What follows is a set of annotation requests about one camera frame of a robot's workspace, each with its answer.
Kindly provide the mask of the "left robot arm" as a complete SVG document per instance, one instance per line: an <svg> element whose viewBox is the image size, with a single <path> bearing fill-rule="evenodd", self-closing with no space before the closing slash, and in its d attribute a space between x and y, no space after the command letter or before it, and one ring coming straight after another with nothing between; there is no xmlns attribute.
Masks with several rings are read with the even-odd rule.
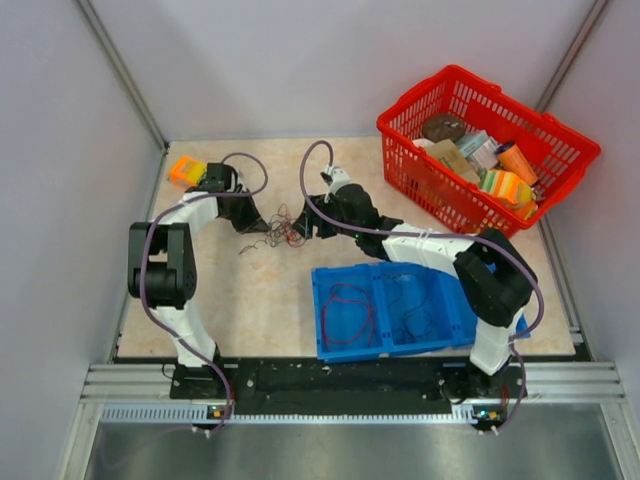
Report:
<svg viewBox="0 0 640 480"><path fill-rule="evenodd" d="M229 163L234 156L207 164L202 178L175 205L151 222L133 223L128 237L129 294L171 337L178 364L195 369L192 384L209 397L224 390L227 374L214 364L218 347L195 305L198 274L193 237L217 219L229 221L239 234L270 230L255 205L255 192Z"/></svg>

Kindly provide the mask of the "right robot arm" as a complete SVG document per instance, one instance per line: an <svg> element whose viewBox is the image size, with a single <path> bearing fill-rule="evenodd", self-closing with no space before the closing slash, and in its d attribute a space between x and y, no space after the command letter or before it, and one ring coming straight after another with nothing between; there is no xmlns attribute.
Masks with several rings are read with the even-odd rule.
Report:
<svg viewBox="0 0 640 480"><path fill-rule="evenodd" d="M462 400L502 385L537 278L509 239L432 233L379 214L361 185L333 181L293 224L303 238L349 236L372 265L312 273L317 353L338 363L469 347L466 372L441 391Z"/></svg>

